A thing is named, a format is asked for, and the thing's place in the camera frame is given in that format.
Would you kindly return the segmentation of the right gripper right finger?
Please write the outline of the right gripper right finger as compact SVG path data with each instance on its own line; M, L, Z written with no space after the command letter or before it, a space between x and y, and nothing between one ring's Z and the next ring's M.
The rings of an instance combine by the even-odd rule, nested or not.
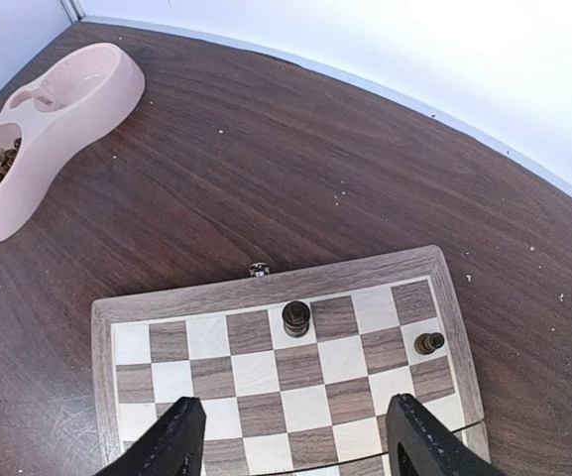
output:
M467 448L411 394L391 398L386 431L393 475L504 475Z

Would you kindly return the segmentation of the dark chess pawn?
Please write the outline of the dark chess pawn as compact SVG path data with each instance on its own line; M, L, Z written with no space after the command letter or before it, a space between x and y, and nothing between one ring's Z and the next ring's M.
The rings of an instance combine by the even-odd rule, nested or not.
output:
M445 344L445 336L440 332L427 332L418 335L413 342L413 347L418 355L426 356L433 354Z

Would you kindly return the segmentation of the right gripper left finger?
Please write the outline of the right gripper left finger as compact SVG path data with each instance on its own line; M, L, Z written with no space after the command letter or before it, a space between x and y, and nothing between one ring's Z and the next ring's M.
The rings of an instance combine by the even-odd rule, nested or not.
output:
M200 399L182 397L97 475L199 476L205 425L206 414Z

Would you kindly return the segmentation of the dark chess piece tall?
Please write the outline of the dark chess piece tall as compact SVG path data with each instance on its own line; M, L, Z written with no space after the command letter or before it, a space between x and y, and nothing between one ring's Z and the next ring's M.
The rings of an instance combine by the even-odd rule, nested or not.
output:
M282 321L288 336L292 338L303 337L309 330L310 307L303 301L293 300L283 308Z

